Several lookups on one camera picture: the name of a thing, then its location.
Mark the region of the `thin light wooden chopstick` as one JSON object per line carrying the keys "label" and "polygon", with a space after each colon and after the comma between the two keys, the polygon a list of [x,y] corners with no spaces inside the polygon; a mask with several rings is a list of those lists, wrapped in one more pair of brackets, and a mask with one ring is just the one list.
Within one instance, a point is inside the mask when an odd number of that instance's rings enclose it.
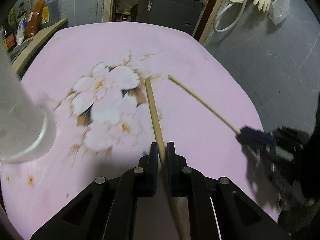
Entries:
{"label": "thin light wooden chopstick", "polygon": [[172,75],[168,75],[168,79],[175,83],[176,85],[180,86],[183,90],[185,90],[188,94],[190,94],[193,98],[195,98],[198,102],[200,102],[204,107],[206,107],[210,112],[212,112],[215,116],[217,116],[222,122],[224,122],[236,135],[240,134],[240,129],[236,128],[232,125],[226,118],[224,118],[217,110],[215,110],[211,105],[203,100],[199,95],[197,95],[194,91],[188,88],[185,84],[181,83],[173,77]]}

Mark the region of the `thick brown wooden chopstick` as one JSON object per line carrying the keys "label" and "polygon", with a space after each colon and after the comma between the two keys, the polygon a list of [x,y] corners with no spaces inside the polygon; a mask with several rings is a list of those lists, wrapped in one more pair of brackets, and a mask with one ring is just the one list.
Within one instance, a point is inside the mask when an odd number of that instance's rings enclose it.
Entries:
{"label": "thick brown wooden chopstick", "polygon": [[162,173],[162,177],[163,177],[165,194],[167,196],[168,204],[170,206],[170,212],[171,212],[172,218],[174,220],[179,239],[187,239],[187,235],[185,233],[185,230],[184,230],[184,227],[183,227],[183,224],[181,221],[180,213],[178,210],[177,199],[173,198],[169,192],[167,157],[166,157],[166,153],[165,153],[165,144],[164,144],[164,140],[163,140],[161,126],[159,123],[159,117],[158,117],[158,113],[157,113],[155,99],[153,96],[151,80],[149,77],[147,77],[145,79],[145,88],[146,88],[146,94],[147,94],[147,98],[148,98],[148,105],[149,105],[149,111],[150,111],[150,115],[151,115],[153,132],[154,132],[155,140],[158,144],[159,159],[160,159],[160,163],[161,163],[161,173]]}

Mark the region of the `white plastic utensil basket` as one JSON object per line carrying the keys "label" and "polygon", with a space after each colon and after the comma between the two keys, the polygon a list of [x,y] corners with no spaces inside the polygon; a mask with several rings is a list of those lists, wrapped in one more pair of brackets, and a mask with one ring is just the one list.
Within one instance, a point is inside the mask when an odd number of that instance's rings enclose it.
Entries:
{"label": "white plastic utensil basket", "polygon": [[1,41],[1,161],[23,163],[40,158],[55,139],[52,116],[31,101]]}

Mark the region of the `clear plastic bag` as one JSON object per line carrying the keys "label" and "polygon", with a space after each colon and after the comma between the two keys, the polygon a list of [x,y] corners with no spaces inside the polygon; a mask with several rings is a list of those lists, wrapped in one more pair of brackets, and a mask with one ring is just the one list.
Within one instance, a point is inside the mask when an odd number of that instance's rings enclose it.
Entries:
{"label": "clear plastic bag", "polygon": [[269,18],[274,25],[283,22],[290,10],[290,0],[271,0]]}

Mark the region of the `pink floral table cloth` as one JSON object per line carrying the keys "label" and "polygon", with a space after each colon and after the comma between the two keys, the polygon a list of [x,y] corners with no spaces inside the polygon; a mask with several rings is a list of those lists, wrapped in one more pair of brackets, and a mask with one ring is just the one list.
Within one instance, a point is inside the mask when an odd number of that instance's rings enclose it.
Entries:
{"label": "pink floral table cloth", "polygon": [[96,177],[135,167],[164,142],[205,176],[230,178],[273,219],[278,195],[244,154],[236,130],[262,124],[225,67],[190,35],[143,23],[97,23],[57,32],[22,77],[34,103],[57,127],[50,151],[1,165],[7,215],[23,239]]}

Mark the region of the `dark cabinet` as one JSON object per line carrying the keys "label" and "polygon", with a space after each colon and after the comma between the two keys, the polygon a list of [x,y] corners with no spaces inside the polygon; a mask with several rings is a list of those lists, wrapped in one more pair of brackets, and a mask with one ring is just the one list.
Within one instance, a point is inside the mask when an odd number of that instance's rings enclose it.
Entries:
{"label": "dark cabinet", "polygon": [[192,35],[202,11],[193,0],[139,0],[137,22],[177,29]]}

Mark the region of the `beige countertop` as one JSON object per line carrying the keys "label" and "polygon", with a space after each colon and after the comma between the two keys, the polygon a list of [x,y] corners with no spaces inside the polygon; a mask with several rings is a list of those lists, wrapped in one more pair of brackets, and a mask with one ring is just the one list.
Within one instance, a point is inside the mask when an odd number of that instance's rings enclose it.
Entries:
{"label": "beige countertop", "polygon": [[12,60],[11,65],[14,72],[21,74],[35,53],[67,22],[68,18],[62,18],[55,24],[41,29],[32,38],[26,39],[21,45],[22,49]]}

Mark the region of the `soy sauce bottle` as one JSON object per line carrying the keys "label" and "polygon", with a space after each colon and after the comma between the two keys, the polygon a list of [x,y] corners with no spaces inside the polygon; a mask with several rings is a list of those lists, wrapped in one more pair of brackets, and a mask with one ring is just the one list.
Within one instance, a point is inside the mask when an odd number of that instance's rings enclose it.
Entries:
{"label": "soy sauce bottle", "polygon": [[12,51],[17,46],[16,30],[15,11],[14,8],[12,8],[4,21],[4,44],[6,51]]}

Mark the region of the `large oil jug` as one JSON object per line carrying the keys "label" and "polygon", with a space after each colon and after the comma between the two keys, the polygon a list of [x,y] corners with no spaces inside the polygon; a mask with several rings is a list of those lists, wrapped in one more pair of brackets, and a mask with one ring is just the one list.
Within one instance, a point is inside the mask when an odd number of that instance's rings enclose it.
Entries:
{"label": "large oil jug", "polygon": [[41,28],[46,28],[54,25],[60,20],[58,1],[44,0],[44,7],[42,11]]}

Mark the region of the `orange snack bag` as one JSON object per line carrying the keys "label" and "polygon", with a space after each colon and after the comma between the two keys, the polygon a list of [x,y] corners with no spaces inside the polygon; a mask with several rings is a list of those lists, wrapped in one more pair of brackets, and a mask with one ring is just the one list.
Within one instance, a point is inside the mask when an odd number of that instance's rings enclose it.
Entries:
{"label": "orange snack bag", "polygon": [[42,12],[44,8],[45,0],[38,0],[34,6],[32,12],[29,14],[27,20],[27,27],[25,30],[25,37],[30,38],[36,35],[40,22],[42,20]]}

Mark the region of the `wooden door frame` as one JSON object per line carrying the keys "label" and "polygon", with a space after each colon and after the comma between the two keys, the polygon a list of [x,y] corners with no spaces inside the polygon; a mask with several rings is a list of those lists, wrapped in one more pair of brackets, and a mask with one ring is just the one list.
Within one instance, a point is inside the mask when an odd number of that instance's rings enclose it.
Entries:
{"label": "wooden door frame", "polygon": [[104,0],[101,14],[102,22],[112,22],[114,9],[114,0]]}

